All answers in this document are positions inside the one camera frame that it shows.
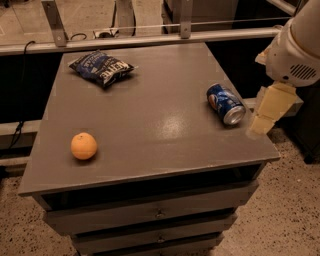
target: blue can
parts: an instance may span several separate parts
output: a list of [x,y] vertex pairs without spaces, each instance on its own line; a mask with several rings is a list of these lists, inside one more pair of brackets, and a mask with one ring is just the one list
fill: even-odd
[[246,113],[245,107],[237,96],[220,84],[214,84],[208,89],[207,99],[220,119],[227,125],[239,123]]

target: label on can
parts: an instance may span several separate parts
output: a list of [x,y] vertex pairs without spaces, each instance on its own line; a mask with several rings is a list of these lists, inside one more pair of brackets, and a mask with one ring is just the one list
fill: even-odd
[[218,112],[225,124],[240,122],[246,112],[237,96],[220,84],[214,84],[208,89],[207,98],[211,107]]

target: chip bag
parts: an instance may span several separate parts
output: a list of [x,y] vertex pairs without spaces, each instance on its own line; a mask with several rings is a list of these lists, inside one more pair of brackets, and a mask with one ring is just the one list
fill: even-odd
[[117,79],[134,70],[132,65],[100,52],[99,50],[84,55],[70,62],[68,65],[77,71],[81,77],[94,80],[103,88],[110,86]]

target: drawer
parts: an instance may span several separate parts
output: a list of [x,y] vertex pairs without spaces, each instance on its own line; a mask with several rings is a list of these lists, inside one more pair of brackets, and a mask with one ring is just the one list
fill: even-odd
[[45,221],[62,235],[74,235],[237,207],[245,204],[257,187],[258,182],[255,180],[249,183],[181,191],[161,195],[160,198],[143,198],[110,205],[53,211],[45,215]]
[[216,212],[173,218],[151,224],[90,232],[73,239],[74,247],[82,254],[117,250],[145,244],[165,243],[184,237],[222,232],[236,220],[236,214],[216,215]]
[[210,250],[219,245],[223,235],[209,234],[204,236],[178,239],[167,244],[131,247],[112,252],[94,253],[94,256],[174,256],[177,253],[196,253],[200,250]]

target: speckled floor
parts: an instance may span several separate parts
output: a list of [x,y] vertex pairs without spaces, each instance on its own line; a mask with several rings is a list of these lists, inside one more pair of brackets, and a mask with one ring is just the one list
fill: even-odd
[[[277,128],[269,133],[281,153],[258,180],[249,202],[214,250],[181,256],[317,256],[320,255],[320,162],[306,165],[295,144]],[[17,196],[20,178],[0,187],[0,255],[74,256],[68,237],[43,221],[43,210],[30,198]]]

